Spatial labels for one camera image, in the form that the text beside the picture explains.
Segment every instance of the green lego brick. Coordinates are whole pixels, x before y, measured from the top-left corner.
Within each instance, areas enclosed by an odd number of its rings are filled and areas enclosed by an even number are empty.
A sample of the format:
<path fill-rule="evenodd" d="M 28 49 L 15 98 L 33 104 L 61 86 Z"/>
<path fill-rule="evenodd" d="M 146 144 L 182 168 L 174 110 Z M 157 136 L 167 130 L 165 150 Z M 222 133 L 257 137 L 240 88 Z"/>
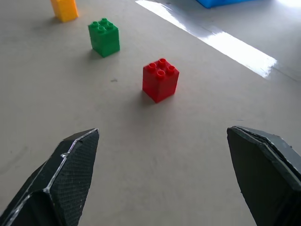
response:
<path fill-rule="evenodd" d="M 120 50 L 118 28 L 106 18 L 88 26 L 92 48 L 102 57 Z"/>

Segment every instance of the red lego brick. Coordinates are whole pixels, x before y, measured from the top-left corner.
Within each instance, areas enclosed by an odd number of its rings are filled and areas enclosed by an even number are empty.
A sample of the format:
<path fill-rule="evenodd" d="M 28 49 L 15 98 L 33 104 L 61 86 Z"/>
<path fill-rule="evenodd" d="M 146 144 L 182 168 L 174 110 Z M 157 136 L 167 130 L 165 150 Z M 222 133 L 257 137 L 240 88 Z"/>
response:
<path fill-rule="evenodd" d="M 179 71 L 165 59 L 159 59 L 143 68 L 142 90 L 156 103 L 173 95 Z"/>

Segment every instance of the toy block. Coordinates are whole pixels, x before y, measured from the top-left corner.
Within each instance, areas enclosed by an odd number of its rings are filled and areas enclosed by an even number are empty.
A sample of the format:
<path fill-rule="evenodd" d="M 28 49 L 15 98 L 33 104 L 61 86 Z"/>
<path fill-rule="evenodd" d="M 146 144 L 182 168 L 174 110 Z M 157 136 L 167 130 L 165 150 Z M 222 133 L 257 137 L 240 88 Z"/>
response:
<path fill-rule="evenodd" d="M 158 103 L 175 93 L 179 74 L 165 59 L 159 59 L 143 68 L 142 90 Z"/>
<path fill-rule="evenodd" d="M 102 57 L 107 57 L 120 50 L 118 28 L 102 18 L 88 26 L 92 48 Z"/>
<path fill-rule="evenodd" d="M 75 0 L 51 0 L 55 16 L 62 22 L 79 17 Z"/>

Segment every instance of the yellow lego brick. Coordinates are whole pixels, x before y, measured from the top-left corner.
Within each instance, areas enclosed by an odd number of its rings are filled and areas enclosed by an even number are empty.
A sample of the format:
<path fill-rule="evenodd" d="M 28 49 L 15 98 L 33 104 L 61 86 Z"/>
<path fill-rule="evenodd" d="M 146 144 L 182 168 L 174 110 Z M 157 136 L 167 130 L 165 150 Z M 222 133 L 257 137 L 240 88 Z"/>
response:
<path fill-rule="evenodd" d="M 75 0 L 51 0 L 55 16 L 62 22 L 68 22 L 79 17 Z"/>

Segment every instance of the carbon fiber texture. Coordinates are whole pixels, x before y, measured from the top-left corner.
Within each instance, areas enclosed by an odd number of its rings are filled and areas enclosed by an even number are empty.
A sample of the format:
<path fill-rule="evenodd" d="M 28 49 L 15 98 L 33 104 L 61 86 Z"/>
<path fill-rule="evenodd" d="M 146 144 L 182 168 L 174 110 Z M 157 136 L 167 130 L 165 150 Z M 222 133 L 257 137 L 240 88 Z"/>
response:
<path fill-rule="evenodd" d="M 78 225 L 91 184 L 97 142 L 97 133 L 78 141 L 50 188 L 65 226 Z"/>

